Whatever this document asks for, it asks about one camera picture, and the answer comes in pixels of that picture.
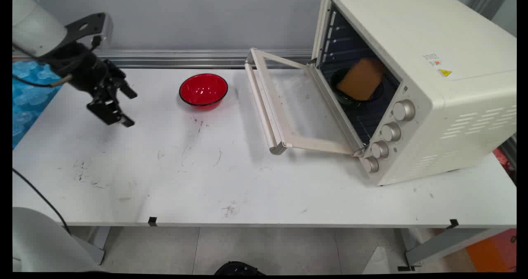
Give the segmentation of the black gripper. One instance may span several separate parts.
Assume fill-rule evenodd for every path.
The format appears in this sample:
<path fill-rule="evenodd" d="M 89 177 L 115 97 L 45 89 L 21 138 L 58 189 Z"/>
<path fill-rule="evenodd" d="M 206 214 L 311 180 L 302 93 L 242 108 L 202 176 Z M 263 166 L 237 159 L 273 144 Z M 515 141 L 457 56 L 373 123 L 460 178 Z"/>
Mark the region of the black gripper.
<path fill-rule="evenodd" d="M 126 81 L 126 74 L 109 59 L 99 58 L 84 44 L 70 42 L 44 54 L 40 61 L 49 64 L 60 77 L 70 75 L 70 85 L 90 94 L 94 100 L 87 104 L 87 109 L 106 125 L 134 126 L 134 121 L 119 106 L 117 90 L 129 99 L 138 95 Z"/>

